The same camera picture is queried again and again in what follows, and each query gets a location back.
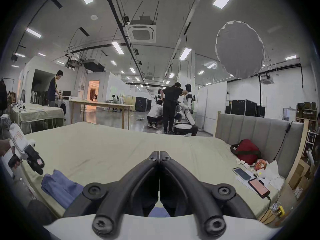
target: phone screen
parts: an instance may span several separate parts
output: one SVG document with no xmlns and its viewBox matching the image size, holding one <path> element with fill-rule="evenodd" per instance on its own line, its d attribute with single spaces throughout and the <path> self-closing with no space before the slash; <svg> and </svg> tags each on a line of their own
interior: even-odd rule
<svg viewBox="0 0 320 240">
<path fill-rule="evenodd" d="M 260 195 L 265 195 L 269 190 L 261 184 L 256 178 L 249 181 L 250 185 L 255 188 Z"/>
<path fill-rule="evenodd" d="M 245 181 L 250 180 L 251 176 L 247 174 L 244 170 L 241 168 L 234 168 L 233 171 L 238 174 L 241 178 L 243 178 Z"/>
</svg>

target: computer monitor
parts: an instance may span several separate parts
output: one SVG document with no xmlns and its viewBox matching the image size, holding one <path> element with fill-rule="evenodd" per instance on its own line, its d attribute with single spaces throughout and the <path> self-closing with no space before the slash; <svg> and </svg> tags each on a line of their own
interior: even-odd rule
<svg viewBox="0 0 320 240">
<path fill-rule="evenodd" d="M 62 96 L 71 96 L 71 92 L 70 92 L 70 91 L 63 90 L 63 91 L 62 91 Z"/>
</svg>

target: man in black shirt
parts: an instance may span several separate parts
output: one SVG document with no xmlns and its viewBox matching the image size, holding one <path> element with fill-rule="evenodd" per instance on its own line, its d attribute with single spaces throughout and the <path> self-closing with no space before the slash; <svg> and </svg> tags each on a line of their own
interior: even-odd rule
<svg viewBox="0 0 320 240">
<path fill-rule="evenodd" d="M 163 133 L 167 133 L 169 121 L 169 134 L 172 134 L 172 126 L 174 125 L 174 114 L 179 95 L 186 95 L 188 92 L 180 88 L 181 84 L 176 82 L 174 86 L 170 86 L 160 91 L 161 99 L 163 100 Z"/>
<path fill-rule="evenodd" d="M 48 89 L 48 93 L 47 93 L 47 99 L 49 101 L 49 107 L 55 107 L 55 93 L 58 94 L 59 98 L 62 99 L 61 94 L 58 91 L 58 87 L 57 87 L 57 80 L 59 80 L 61 77 L 63 76 L 63 72 L 61 70 L 58 71 L 58 73 L 56 74 L 56 76 L 54 78 L 51 79 L 50 84 L 49 84 L 49 89 Z"/>
</svg>

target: gray headboard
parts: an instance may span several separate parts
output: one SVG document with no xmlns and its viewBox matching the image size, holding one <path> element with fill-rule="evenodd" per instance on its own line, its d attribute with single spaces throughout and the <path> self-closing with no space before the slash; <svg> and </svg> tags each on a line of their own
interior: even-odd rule
<svg viewBox="0 0 320 240">
<path fill-rule="evenodd" d="M 269 163 L 277 154 L 290 122 L 278 119 L 218 114 L 215 137 L 232 145 L 250 139 Z M 303 123 L 292 122 L 276 158 L 279 174 L 287 178 L 298 153 Z"/>
</svg>

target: mattress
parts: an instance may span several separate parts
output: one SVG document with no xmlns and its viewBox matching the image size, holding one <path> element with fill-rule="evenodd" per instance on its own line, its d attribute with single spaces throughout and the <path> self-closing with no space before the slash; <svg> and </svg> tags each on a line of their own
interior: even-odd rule
<svg viewBox="0 0 320 240">
<path fill-rule="evenodd" d="M 57 169 L 83 186 L 118 181 L 153 151 L 163 150 L 198 180 L 234 186 L 257 217 L 269 205 L 267 198 L 262 199 L 235 178 L 232 168 L 239 165 L 230 145 L 218 138 L 135 132 L 88 122 L 34 132 L 26 138 L 36 141 L 35 150 L 45 162 L 44 174 Z M 62 216 L 65 209 L 41 189 L 44 174 L 40 176 L 26 162 L 23 164 L 30 185 L 51 210 Z M 270 185 L 268 189 L 275 201 L 278 191 Z"/>
<path fill-rule="evenodd" d="M 11 121 L 20 125 L 21 122 L 38 121 L 44 119 L 64 118 L 63 109 L 58 107 L 41 106 L 39 104 L 26 103 L 26 111 L 19 112 L 14 107 L 11 109 Z"/>
</svg>

